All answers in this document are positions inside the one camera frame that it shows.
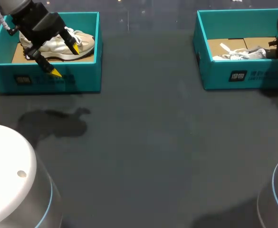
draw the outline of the shoelace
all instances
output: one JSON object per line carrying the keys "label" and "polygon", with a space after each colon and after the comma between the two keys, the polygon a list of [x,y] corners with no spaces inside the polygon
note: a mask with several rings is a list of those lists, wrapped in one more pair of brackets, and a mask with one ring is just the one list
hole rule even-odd
{"label": "shoelace", "polygon": [[82,44],[82,39],[81,39],[79,36],[76,35],[78,32],[82,32],[82,31],[80,31],[80,30],[75,30],[75,31],[74,31],[72,28],[68,28],[68,27],[65,27],[65,29],[68,31],[68,33],[69,33],[74,39],[76,39],[77,45],[81,45],[81,44]]}
{"label": "shoelace", "polygon": [[249,52],[247,49],[236,49],[234,51],[232,51],[231,49],[228,48],[228,46],[226,46],[225,44],[221,43],[220,46],[226,50],[229,53],[230,56],[230,60],[240,60],[240,59],[249,59]]}

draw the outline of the dark gray table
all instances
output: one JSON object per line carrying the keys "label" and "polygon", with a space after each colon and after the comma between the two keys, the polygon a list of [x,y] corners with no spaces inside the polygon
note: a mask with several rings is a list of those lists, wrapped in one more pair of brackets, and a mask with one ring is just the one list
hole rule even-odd
{"label": "dark gray table", "polygon": [[278,162],[278,92],[203,90],[191,36],[199,8],[278,1],[122,1],[50,1],[101,11],[102,93],[0,96],[0,124],[36,148],[65,228],[258,228],[256,196]]}

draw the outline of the shoe box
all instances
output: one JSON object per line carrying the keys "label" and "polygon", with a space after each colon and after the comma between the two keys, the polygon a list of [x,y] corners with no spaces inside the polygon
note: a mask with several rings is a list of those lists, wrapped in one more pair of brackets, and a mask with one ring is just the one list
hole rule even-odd
{"label": "shoe box", "polygon": [[[0,27],[0,94],[61,94],[101,90],[103,40],[98,12],[60,13],[66,25],[95,37],[94,54],[76,61],[50,60],[62,77],[44,73],[26,60],[19,34],[10,36]],[[11,17],[5,17],[12,28]]]}
{"label": "shoe box", "polygon": [[278,88],[278,59],[213,60],[231,50],[270,49],[278,35],[278,9],[200,10],[193,36],[205,89]]}

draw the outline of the teal shoe box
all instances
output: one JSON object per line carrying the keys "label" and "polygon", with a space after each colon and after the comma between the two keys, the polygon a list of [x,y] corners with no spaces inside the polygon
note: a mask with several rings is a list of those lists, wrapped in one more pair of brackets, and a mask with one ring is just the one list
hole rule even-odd
{"label": "teal shoe box", "polygon": [[278,9],[201,10],[193,45],[205,89],[278,88],[278,59],[212,59],[208,39],[276,37]]}
{"label": "teal shoe box", "polygon": [[[60,13],[66,25],[95,37],[92,62],[53,62],[62,77],[44,73],[32,63],[12,63],[19,42],[19,34],[10,36],[0,27],[0,93],[1,94],[51,94],[100,92],[102,77],[103,40],[98,12]],[[14,27],[11,17],[5,18]]]}

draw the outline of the sneaker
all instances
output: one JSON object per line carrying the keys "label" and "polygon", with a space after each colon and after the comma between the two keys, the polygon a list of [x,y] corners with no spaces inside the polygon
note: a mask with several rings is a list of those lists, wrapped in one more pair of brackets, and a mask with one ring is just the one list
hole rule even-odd
{"label": "sneaker", "polygon": [[[89,34],[86,34],[79,30],[73,30],[72,28],[65,27],[69,34],[74,37],[77,41],[79,55],[74,55],[66,46],[64,40],[60,35],[53,37],[50,41],[45,42],[43,46],[40,47],[40,52],[46,59],[59,59],[62,61],[78,60],[94,53],[95,38]],[[24,49],[26,49],[31,42],[25,38],[25,36],[20,32],[19,40]]]}
{"label": "sneaker", "polygon": [[220,46],[225,49],[229,54],[214,56],[213,60],[244,60],[244,59],[264,59],[267,58],[265,49],[261,47],[256,47],[252,50],[247,49],[237,49],[231,51],[226,45],[220,44]]}

